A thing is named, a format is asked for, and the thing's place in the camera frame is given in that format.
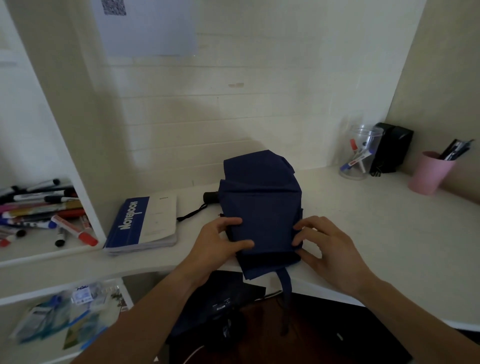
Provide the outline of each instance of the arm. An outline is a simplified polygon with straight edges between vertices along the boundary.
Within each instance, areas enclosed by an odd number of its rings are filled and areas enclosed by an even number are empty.
[[[228,225],[238,224],[240,218],[218,218],[206,224],[183,262],[73,363],[153,362],[193,291],[237,251],[253,248],[251,240],[230,243],[218,235]]]
[[[322,258],[299,249],[303,261],[321,277],[358,299],[392,332],[415,360],[422,363],[480,363],[480,346],[432,316],[367,267],[353,241],[325,217],[299,221],[294,240],[309,240]]]

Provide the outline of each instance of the left hand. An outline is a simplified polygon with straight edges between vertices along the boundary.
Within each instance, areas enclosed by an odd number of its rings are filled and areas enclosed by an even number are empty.
[[[210,273],[220,268],[236,252],[252,249],[252,240],[229,242],[220,237],[228,225],[240,225],[241,218],[217,218],[202,227],[187,257],[177,269],[182,270],[199,287],[207,282]]]

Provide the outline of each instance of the pink cup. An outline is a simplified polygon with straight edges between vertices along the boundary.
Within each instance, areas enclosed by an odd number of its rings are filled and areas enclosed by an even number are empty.
[[[437,159],[437,152],[423,152],[408,188],[419,194],[434,194],[455,165],[454,160]]]

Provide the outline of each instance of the right hand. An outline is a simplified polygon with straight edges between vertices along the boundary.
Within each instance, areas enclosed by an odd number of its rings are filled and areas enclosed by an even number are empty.
[[[317,258],[304,249],[296,251],[318,275],[342,292],[358,298],[378,278],[372,273],[355,248],[352,239],[326,217],[310,216],[297,222],[292,245],[309,240],[322,251]]]

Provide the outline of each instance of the paper on wall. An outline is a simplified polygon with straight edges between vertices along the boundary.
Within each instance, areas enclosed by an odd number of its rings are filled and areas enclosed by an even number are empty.
[[[197,50],[191,0],[91,0],[108,56],[187,56]]]

